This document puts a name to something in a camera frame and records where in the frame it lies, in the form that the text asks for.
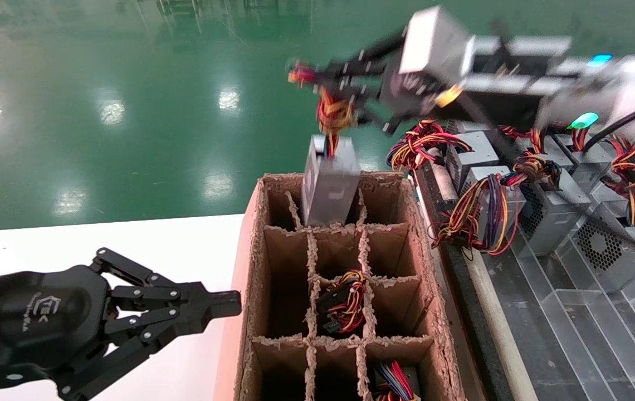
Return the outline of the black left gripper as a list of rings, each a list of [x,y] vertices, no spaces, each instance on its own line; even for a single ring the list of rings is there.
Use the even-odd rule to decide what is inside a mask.
[[[206,306],[172,306],[103,325],[111,287],[88,267],[0,276],[0,389],[55,378],[63,400],[91,400],[180,336]]]

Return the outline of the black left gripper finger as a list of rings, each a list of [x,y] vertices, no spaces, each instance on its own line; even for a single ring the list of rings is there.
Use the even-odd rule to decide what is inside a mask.
[[[202,282],[176,283],[108,248],[101,248],[90,266],[96,274],[108,273],[127,282],[109,295],[109,305],[135,311],[146,321],[184,317],[188,321],[211,321],[241,313],[236,290],[210,292]]]

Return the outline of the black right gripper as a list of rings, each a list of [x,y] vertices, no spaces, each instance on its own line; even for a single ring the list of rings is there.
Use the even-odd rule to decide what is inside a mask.
[[[444,107],[437,105],[437,97],[447,91],[447,85],[430,75],[399,74],[397,61],[385,61],[392,53],[403,48],[405,31],[394,31],[354,56],[330,60],[319,68],[319,76],[338,79],[348,76],[382,76],[381,88],[368,85],[339,84],[339,98],[351,107],[351,124],[354,127],[374,125],[382,134],[394,135],[402,117],[436,117],[440,120],[483,122],[465,109],[463,98],[473,102],[481,115],[492,125],[532,124],[541,106],[541,94],[522,89],[515,83],[498,84],[493,79],[471,77],[461,86],[457,99]]]

